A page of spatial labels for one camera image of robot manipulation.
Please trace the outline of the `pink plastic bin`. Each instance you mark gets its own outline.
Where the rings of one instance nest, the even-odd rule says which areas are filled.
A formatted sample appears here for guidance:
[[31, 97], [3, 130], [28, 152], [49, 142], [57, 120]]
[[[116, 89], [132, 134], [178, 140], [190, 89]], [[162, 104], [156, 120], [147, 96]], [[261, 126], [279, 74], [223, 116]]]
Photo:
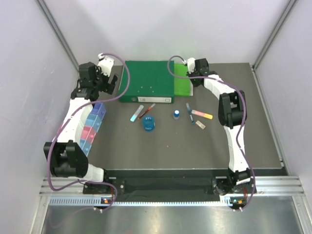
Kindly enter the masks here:
[[80, 139], [88, 141], [90, 144], [92, 144], [96, 134], [97, 132], [92, 126], [84, 126]]

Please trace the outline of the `light green plastic folder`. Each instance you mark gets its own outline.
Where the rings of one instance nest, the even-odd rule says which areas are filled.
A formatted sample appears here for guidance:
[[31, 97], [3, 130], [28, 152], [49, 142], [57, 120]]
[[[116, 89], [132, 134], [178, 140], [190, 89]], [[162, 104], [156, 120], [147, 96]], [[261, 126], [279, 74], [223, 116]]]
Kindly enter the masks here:
[[[179, 77], [187, 77], [188, 69], [183, 64], [174, 65], [174, 74]], [[181, 79], [174, 77], [174, 94], [180, 97], [193, 96], [193, 84], [190, 79]]]

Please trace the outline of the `dark green ring binder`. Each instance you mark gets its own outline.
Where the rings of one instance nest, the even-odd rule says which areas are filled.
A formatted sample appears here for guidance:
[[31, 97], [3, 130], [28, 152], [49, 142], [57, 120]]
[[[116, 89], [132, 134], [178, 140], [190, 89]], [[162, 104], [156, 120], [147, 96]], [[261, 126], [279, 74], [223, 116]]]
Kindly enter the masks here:
[[126, 61], [130, 84], [120, 102], [173, 103], [173, 61]]

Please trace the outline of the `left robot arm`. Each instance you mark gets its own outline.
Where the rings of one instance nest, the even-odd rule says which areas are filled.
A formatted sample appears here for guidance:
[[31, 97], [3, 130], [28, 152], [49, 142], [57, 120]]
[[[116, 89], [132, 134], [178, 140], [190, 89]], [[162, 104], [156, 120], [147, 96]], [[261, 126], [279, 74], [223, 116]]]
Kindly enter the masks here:
[[105, 57], [98, 64], [88, 62], [78, 67], [79, 79], [61, 124], [63, 131], [54, 147], [50, 142], [43, 147], [53, 176], [94, 181], [94, 188], [102, 194], [109, 191], [111, 182], [105, 178], [105, 170], [90, 164], [87, 156], [106, 113], [105, 106], [94, 101], [100, 92], [111, 95], [117, 82], [117, 76], [111, 75], [113, 65], [114, 59]]

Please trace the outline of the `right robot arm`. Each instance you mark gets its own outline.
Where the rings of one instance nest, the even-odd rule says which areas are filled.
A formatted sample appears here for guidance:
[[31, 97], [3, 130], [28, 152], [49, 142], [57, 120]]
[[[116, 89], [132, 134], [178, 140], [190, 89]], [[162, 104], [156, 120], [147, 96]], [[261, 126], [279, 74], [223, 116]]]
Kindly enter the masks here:
[[203, 85], [218, 99], [218, 120], [227, 136], [230, 155], [228, 175], [226, 179], [217, 181], [214, 189], [220, 195], [239, 193], [251, 181], [244, 147], [244, 124], [247, 119], [245, 94], [211, 71], [205, 58], [190, 58], [186, 66], [193, 86]]

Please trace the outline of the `purple plastic bin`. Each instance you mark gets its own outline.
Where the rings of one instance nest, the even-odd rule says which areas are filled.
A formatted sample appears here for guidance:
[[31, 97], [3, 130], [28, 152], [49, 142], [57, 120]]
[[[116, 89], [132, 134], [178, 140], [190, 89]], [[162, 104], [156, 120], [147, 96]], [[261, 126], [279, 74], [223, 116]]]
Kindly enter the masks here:
[[96, 103], [94, 106], [93, 106], [93, 109], [91, 111], [91, 114], [93, 115], [97, 115], [101, 121], [103, 121], [103, 118], [106, 114], [106, 107], [104, 105], [104, 103]]

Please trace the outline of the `light blue end bin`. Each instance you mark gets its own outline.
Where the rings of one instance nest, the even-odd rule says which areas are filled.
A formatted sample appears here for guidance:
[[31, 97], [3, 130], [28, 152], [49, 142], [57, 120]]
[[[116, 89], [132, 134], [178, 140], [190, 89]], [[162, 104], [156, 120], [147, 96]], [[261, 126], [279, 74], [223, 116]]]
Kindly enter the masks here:
[[86, 156], [89, 155], [92, 144], [90, 142], [88, 142], [87, 140], [81, 139], [79, 142], [79, 146], [82, 149], [82, 151], [84, 152], [84, 154]]

